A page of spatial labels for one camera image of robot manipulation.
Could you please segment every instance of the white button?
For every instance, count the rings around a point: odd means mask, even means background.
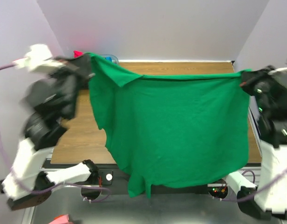
[[[111,174],[107,174],[106,175],[106,180],[111,181],[112,180],[112,175]]]

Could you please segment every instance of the red object on floor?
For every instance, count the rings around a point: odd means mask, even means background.
[[[78,51],[78,50],[74,50],[74,57],[79,57],[81,55],[83,55],[83,53],[81,51]]]

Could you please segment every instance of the floor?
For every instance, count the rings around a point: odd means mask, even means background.
[[[219,74],[233,72],[231,63],[121,63],[122,67],[147,75]],[[67,123],[69,130],[54,149],[51,163],[72,164],[91,159],[96,164],[115,163],[104,147],[105,133],[98,130],[89,102],[89,91],[82,90],[77,117]],[[258,146],[249,124],[249,162],[261,162]]]

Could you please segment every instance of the green fabric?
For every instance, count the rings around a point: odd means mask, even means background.
[[[248,160],[249,96],[240,73],[148,76],[91,53],[90,101],[128,192],[216,181]]]

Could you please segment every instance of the green cloth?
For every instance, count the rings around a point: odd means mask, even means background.
[[[131,175],[129,195],[151,185],[214,182],[248,161],[249,96],[240,73],[148,76],[91,53],[90,101],[106,148]]]

